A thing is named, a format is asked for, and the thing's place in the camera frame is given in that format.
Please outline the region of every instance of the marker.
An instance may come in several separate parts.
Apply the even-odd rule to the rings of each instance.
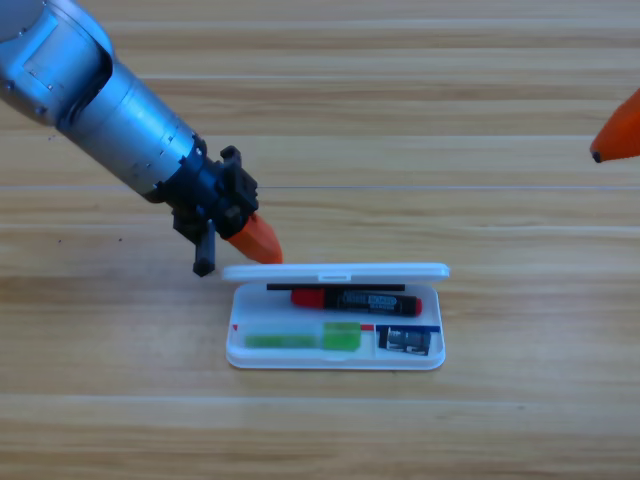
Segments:
[[[297,289],[291,301],[299,307],[416,317],[422,313],[422,300],[407,295],[389,295],[338,288]]]

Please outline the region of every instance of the red marker cap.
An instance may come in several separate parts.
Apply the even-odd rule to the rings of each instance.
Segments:
[[[299,307],[324,308],[324,289],[293,290],[291,302]]]

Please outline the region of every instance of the wood grain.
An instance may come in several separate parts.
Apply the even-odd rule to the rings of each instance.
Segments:
[[[285,261],[447,263],[447,360],[230,367],[235,285],[168,208],[0,108],[0,478],[640,476],[640,169],[588,152],[639,86],[636,1],[84,5],[241,149]]]

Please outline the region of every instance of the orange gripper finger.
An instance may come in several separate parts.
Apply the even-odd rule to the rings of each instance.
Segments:
[[[640,155],[640,90],[613,112],[590,150],[597,163]]]
[[[247,258],[262,264],[282,263],[282,248],[271,226],[253,214],[244,228],[227,241]]]

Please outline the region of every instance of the black gripper bracket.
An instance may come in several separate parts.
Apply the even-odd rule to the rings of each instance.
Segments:
[[[236,162],[239,166],[242,166],[242,155],[233,145],[229,145],[227,148],[220,152],[220,156],[224,163]]]

